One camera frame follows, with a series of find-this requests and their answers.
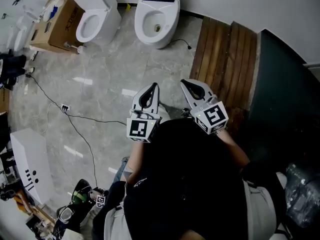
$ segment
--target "black cable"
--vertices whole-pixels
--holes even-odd
[[[26,74],[25,75],[27,78],[32,78],[35,83],[38,85],[38,87],[41,89],[41,91],[43,92],[43,94],[54,104],[56,105],[62,113],[66,114],[66,116],[68,117],[71,125],[73,126],[73,128],[75,129],[75,131],[83,138],[83,140],[87,143],[87,145],[89,146],[89,149],[90,149],[90,152],[91,152],[91,155],[92,155],[92,161],[93,161],[93,172],[94,172],[94,179],[95,179],[95,184],[96,186],[98,187],[98,183],[97,183],[97,177],[96,177],[96,164],[95,164],[95,157],[94,157],[94,153],[92,152],[92,149],[91,149],[91,146],[90,144],[88,143],[88,141],[85,139],[85,137],[83,137],[81,135],[80,132],[78,132],[77,128],[75,127],[75,125],[72,123],[70,117],[73,117],[73,118],[83,118],[83,119],[88,119],[88,120],[93,120],[93,121],[96,121],[96,122],[99,122],[99,123],[120,123],[124,126],[127,126],[124,122],[121,122],[121,121],[100,121],[100,120],[96,120],[96,119],[93,119],[93,118],[88,118],[88,117],[84,117],[84,116],[80,116],[80,115],[72,115],[72,114],[67,114],[67,111],[68,111],[68,108],[61,108],[55,101],[53,101],[46,93],[45,91],[42,89],[42,87],[38,84],[37,80],[29,75],[29,74]]]
[[[171,41],[170,43],[173,43],[173,42],[176,42],[176,41],[184,41],[185,43],[186,43],[186,45],[188,46],[188,50],[191,50],[192,49],[192,47],[188,44],[188,42],[186,41],[186,40],[184,40],[184,39],[176,39],[176,40],[173,40],[173,41]]]
[[[78,132],[77,128],[76,128],[75,125],[72,123],[72,121],[71,121],[71,119],[70,119],[70,116],[69,116],[67,113],[65,113],[65,114],[67,115],[67,117],[68,117],[70,123],[72,124],[73,128],[75,129],[75,131],[82,137],[82,139],[83,139],[83,140],[88,144],[88,146],[89,146],[89,149],[90,149],[90,152],[91,152],[91,155],[92,155],[92,161],[93,161],[93,173],[94,173],[95,185],[96,185],[96,187],[98,187],[98,182],[97,182],[97,177],[96,177],[95,157],[94,157],[94,153],[93,153],[92,150],[91,150],[91,146],[90,146],[90,144],[88,143],[88,141],[85,139],[85,137],[83,137],[83,136],[81,135],[81,133]]]

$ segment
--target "white toilet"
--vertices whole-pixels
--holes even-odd
[[[74,0],[85,13],[76,29],[79,42],[108,45],[120,25],[121,16],[116,0]]]
[[[139,0],[134,18],[137,37],[146,45],[161,49],[170,43],[180,12],[180,0]]]
[[[6,48],[8,50],[14,49],[15,52],[26,46],[34,22],[38,20],[31,9],[27,9],[25,6],[23,6],[23,9],[23,16],[17,20],[16,25],[10,27],[6,43]]]

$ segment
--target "power cord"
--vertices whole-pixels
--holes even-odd
[[[173,42],[176,42],[176,41],[184,41],[185,43],[186,43],[186,45],[188,46],[188,50],[191,50],[192,49],[192,47],[188,44],[188,42],[186,41],[186,40],[184,40],[184,39],[176,39],[176,40],[173,40],[173,41],[171,41],[170,43],[173,43]]]
[[[67,106],[62,106],[62,107],[59,106],[55,101],[53,101],[53,100],[46,94],[46,92],[42,89],[42,87],[39,85],[39,83],[37,82],[37,80],[36,80],[33,76],[31,76],[31,75],[29,75],[29,74],[26,74],[25,76],[26,76],[27,78],[32,78],[32,79],[34,80],[34,82],[37,84],[37,86],[40,88],[40,90],[43,92],[43,94],[52,102],[52,105],[56,105],[56,106],[61,110],[62,113],[66,114],[66,116],[68,117],[68,119],[69,119],[71,125],[73,126],[74,130],[82,137],[82,139],[83,139],[83,140],[87,143],[87,145],[89,146],[89,149],[90,149],[90,152],[91,152],[91,155],[92,155],[92,161],[93,161],[93,172],[94,172],[95,184],[96,184],[96,186],[98,187],[97,176],[96,176],[95,157],[94,157],[94,154],[93,154],[93,152],[92,152],[91,146],[90,146],[90,144],[88,143],[88,141],[85,139],[85,137],[83,137],[83,136],[81,135],[81,133],[77,130],[77,128],[75,127],[75,125],[72,123],[70,117],[93,120],[93,121],[96,121],[96,122],[99,122],[99,123],[119,123],[119,124],[122,124],[122,125],[124,125],[124,126],[127,126],[127,125],[126,125],[124,122],[116,121],[116,120],[115,120],[115,121],[101,121],[101,120],[97,120],[97,119],[93,119],[93,118],[89,118],[89,117],[84,117],[84,116],[80,116],[80,115],[67,114],[67,110],[68,110]]]
[[[50,109],[51,105],[55,105],[55,104],[50,103],[49,106],[48,106],[48,110],[46,112],[46,127],[45,127],[44,131],[41,131],[41,134],[44,134],[48,129],[48,125],[49,125],[49,109]],[[35,121],[38,120],[41,117],[41,115],[42,114],[39,114],[35,119],[32,120],[32,128],[33,128],[33,125],[34,125]]]

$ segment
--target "shoe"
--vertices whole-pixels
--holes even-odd
[[[29,67],[27,70],[26,70],[26,73],[28,74],[32,74],[33,72],[35,71],[35,67]]]
[[[32,62],[36,59],[37,54],[38,54],[38,51],[37,51],[37,50],[35,50],[35,51],[31,54],[30,60],[31,60]]]

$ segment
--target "gray tile floor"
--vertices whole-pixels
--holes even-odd
[[[157,50],[136,37],[136,9],[119,11],[120,29],[108,46],[88,43],[86,54],[39,53],[32,64],[36,67],[33,76],[40,86],[56,103],[71,106],[69,114],[102,121],[126,122],[133,97],[123,95],[123,89],[137,92],[153,82],[159,84],[162,103],[178,109],[187,107],[179,82],[190,74],[202,20],[180,16],[173,40],[185,39],[191,50],[183,41]],[[43,132],[50,103],[32,79],[21,76],[10,95],[9,122],[13,130],[31,127]],[[95,186],[94,167],[88,145],[67,116],[51,105],[48,118],[47,130],[42,135],[47,141],[55,187],[48,205],[56,210],[69,203],[68,193],[73,192],[80,179]],[[126,127],[82,118],[71,120],[91,145],[98,186],[109,188],[115,176],[109,168],[117,170],[121,159],[131,152],[133,143],[126,138]]]

